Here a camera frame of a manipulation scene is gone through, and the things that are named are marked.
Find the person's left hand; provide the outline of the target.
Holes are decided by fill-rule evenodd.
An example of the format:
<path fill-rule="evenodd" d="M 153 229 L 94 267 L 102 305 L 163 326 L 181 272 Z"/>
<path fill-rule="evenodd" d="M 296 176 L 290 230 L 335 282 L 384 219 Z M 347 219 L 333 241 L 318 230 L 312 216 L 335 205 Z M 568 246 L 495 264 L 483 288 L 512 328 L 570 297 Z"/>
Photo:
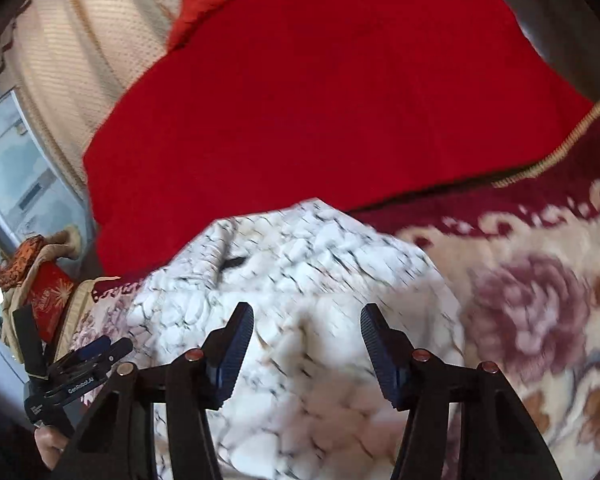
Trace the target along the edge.
<path fill-rule="evenodd" d="M 53 426 L 41 426 L 35 429 L 34 440 L 44 465 L 53 470 L 70 439 Z"/>

